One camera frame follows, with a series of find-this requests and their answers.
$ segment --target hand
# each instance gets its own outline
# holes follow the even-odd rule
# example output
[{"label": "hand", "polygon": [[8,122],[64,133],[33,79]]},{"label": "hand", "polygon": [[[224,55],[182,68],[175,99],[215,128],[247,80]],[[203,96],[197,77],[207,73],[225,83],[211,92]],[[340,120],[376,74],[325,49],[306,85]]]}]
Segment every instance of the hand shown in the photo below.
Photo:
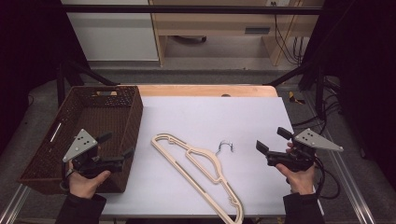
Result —
[{"label": "hand", "polygon": [[[69,162],[69,168],[73,168],[73,163]],[[91,199],[96,189],[110,176],[109,171],[103,171],[93,179],[87,179],[77,172],[69,176],[70,193],[79,198]]]},{"label": "hand", "polygon": [[[290,148],[286,149],[286,152],[291,153],[293,143],[288,143],[288,147]],[[299,172],[293,172],[281,163],[276,165],[276,169],[289,180],[292,193],[301,195],[314,193],[315,164],[306,171]]]}]

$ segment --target black sleeve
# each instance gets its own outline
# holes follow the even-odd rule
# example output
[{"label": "black sleeve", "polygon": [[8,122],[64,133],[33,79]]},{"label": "black sleeve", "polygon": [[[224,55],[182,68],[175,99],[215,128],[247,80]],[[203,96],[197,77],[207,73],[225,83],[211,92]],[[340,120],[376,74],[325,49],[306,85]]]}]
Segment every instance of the black sleeve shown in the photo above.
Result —
[{"label": "black sleeve", "polygon": [[55,224],[98,224],[105,204],[106,198],[97,194],[91,200],[69,194]]},{"label": "black sleeve", "polygon": [[286,211],[285,224],[324,223],[315,194],[294,193],[283,197],[283,202]]}]

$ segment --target white cabinet door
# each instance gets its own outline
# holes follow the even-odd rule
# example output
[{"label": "white cabinet door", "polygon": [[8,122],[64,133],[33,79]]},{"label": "white cabinet door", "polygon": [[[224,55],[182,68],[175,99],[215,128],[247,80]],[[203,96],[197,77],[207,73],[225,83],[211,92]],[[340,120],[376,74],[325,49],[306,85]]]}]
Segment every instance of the white cabinet door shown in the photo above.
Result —
[{"label": "white cabinet door", "polygon": [[[63,4],[148,5],[147,0],[62,0]],[[88,61],[158,61],[149,13],[67,13]]]}]

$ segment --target brown basket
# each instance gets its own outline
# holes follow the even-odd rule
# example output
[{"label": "brown basket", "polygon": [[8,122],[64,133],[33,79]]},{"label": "brown basket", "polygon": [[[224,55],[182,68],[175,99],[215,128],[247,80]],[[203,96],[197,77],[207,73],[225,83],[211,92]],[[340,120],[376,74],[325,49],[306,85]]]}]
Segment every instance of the brown basket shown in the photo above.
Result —
[{"label": "brown basket", "polygon": [[[43,194],[64,193],[60,188],[62,158],[74,136],[81,129],[93,137],[112,132],[98,154],[120,156],[136,147],[142,113],[142,99],[136,86],[73,87],[18,182]],[[121,173],[112,174],[97,192],[124,192],[133,157],[124,162]]]}]

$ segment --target power outlet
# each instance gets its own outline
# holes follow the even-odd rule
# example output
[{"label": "power outlet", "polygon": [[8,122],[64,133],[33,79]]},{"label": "power outlet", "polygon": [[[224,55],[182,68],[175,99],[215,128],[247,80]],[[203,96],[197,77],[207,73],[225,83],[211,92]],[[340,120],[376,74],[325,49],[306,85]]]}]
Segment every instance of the power outlet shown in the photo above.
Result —
[{"label": "power outlet", "polygon": [[287,7],[290,0],[267,0],[266,7]]}]

